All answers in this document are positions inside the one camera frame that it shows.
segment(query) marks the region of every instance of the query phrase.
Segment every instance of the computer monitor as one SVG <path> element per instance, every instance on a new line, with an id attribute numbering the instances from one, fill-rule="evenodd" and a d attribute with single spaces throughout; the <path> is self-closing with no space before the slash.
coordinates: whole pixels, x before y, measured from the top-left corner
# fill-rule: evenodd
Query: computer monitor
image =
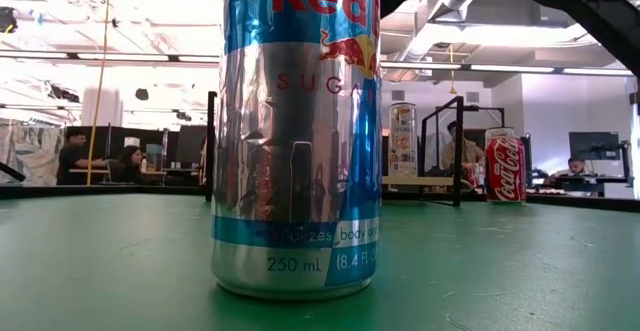
<path id="1" fill-rule="evenodd" d="M 617 132 L 569 132 L 571 157 L 587 161 L 620 160 Z"/>
<path id="2" fill-rule="evenodd" d="M 207 126 L 181 126 L 178 136 L 177 162 L 200 163 L 202 144 L 207 137 Z"/>

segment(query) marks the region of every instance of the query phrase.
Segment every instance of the red can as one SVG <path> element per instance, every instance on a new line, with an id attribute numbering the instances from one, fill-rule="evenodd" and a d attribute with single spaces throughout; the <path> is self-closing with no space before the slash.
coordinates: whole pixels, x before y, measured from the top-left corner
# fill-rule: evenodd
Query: red can
<path id="1" fill-rule="evenodd" d="M 487 201 L 524 202 L 527 197 L 524 145 L 513 129 L 486 132 Z"/>

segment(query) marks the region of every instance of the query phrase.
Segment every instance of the silver can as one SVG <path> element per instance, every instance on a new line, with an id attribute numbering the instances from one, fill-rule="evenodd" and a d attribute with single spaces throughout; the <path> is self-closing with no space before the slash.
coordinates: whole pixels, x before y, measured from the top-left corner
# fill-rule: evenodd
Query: silver can
<path id="1" fill-rule="evenodd" d="M 226 0 L 211 270 L 273 299 L 346 295 L 377 264 L 379 0 Z"/>
<path id="2" fill-rule="evenodd" d="M 408 102 L 389 107 L 389 176 L 418 176 L 416 112 Z"/>

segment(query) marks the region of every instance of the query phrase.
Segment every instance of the cable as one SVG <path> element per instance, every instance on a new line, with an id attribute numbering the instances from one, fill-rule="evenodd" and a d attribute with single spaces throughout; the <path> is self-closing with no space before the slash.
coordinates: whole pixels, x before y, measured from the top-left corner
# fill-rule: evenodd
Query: cable
<path id="1" fill-rule="evenodd" d="M 453 61 L 454 61 L 454 59 L 453 59 L 453 44 L 451 44 L 451 46 L 449 47 L 449 53 L 450 53 L 450 56 L 451 56 L 450 61 L 451 61 L 451 63 L 453 63 Z M 456 83 L 455 78 L 456 78 L 456 72 L 452 69 L 451 70 L 451 90 L 449 90 L 449 93 L 452 94 L 452 95 L 457 95 L 458 94 L 458 92 L 456 91 L 456 88 L 455 88 L 455 83 Z"/>
<path id="2" fill-rule="evenodd" d="M 91 124 L 91 140 L 89 141 L 89 168 L 87 170 L 87 186 L 91 186 L 91 171 L 93 164 L 93 146 L 96 141 L 96 124 L 98 123 L 98 112 L 100 111 L 100 95 L 102 94 L 102 81 L 104 79 L 104 66 L 107 61 L 107 33 L 109 31 L 109 7 L 111 0 L 107 0 L 104 12 L 104 36 L 102 40 L 102 62 L 100 63 L 100 79 L 98 80 L 98 94 L 96 96 L 96 107 L 93 113 L 93 124 Z"/>

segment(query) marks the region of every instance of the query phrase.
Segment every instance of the ceiling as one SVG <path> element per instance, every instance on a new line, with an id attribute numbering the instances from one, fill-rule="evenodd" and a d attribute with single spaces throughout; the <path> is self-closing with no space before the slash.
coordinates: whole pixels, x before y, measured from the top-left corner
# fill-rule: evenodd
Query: ceiling
<path id="1" fill-rule="evenodd" d="M 383 60 L 401 60 L 407 50 L 422 48 L 422 60 L 439 62 L 602 67 L 615 61 L 566 14 L 530 0 L 472 0 L 462 23 L 452 14 L 431 18 L 437 3 L 409 0 L 382 20 Z M 0 7 L 15 8 L 18 21 L 14 33 L 0 34 L 0 50 L 100 53 L 104 49 L 105 4 L 106 0 L 0 0 Z M 109 4 L 109 53 L 221 54 L 223 0 L 110 0 Z M 540 41 L 531 36 L 533 33 L 553 35 Z M 218 89 L 218 71 L 186 63 L 167 65 L 110 63 L 108 77 L 118 80 L 121 90 L 130 90 L 123 92 L 126 110 L 206 107 L 207 91 Z M 50 103 L 43 93 L 44 81 L 82 97 L 80 91 L 97 84 L 98 76 L 96 62 L 0 58 L 0 103 Z M 384 77 L 394 82 L 437 83 L 450 79 L 451 72 L 392 70 Z M 464 72 L 455 79 L 482 81 L 491 87 L 500 77 Z M 137 101 L 133 97 L 137 88 L 148 89 L 150 100 Z M 47 113 L 68 121 L 66 112 Z M 157 126 L 159 120 L 166 119 L 152 119 L 147 113 L 135 122 L 142 125 L 148 120 L 148 125 Z"/>

